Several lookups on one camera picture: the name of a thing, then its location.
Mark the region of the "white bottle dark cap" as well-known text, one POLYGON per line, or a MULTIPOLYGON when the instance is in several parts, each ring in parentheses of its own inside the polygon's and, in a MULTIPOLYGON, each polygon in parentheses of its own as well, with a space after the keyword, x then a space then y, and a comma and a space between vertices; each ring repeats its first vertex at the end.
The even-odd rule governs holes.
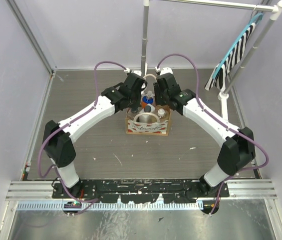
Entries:
POLYGON ((155 112, 155 107, 151 104, 147 104, 144 108, 143 108, 143 111, 145 113, 154 113, 155 112))

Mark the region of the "blue orange pump bottle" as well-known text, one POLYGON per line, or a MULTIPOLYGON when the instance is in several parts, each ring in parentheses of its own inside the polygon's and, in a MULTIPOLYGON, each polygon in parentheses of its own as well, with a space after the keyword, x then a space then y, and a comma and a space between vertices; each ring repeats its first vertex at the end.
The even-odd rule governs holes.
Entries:
POLYGON ((149 90, 148 92, 144 93, 141 98, 141 108, 144 108, 148 104, 153 104, 154 97, 153 92, 149 90))

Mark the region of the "clear square bottle black cap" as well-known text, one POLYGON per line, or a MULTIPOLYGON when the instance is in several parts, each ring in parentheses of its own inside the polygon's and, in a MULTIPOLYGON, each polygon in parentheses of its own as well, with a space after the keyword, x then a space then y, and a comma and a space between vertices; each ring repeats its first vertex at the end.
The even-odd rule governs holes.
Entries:
POLYGON ((134 118, 139 114, 139 108, 130 108, 127 111, 127 118, 130 120, 134 120, 134 118))

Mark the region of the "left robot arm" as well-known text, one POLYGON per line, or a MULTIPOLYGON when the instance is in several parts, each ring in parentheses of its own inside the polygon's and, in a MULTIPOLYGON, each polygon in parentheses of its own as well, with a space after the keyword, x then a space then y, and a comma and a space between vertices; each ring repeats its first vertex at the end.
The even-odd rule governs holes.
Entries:
POLYGON ((81 192, 79 176, 75 170, 76 152, 74 143, 90 128, 103 119, 127 108, 140 106, 142 85, 147 82, 141 71, 127 74, 124 82, 105 89, 97 100, 75 115, 58 123, 49 121, 45 125, 41 152, 44 151, 55 164, 63 180, 63 192, 69 198, 76 198, 81 192))

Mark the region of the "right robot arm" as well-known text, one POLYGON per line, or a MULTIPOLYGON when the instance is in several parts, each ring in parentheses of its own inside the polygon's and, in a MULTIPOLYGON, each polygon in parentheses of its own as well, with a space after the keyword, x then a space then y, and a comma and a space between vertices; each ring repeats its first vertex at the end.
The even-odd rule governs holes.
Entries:
POLYGON ((155 99, 180 115, 192 120, 207 132, 221 147, 217 163, 199 178, 202 195, 213 196, 219 184, 234 176, 255 158, 255 146, 240 134, 254 139, 248 127, 228 123, 206 105, 199 105, 197 95, 190 89, 181 90, 172 73, 159 73, 153 84, 155 99))

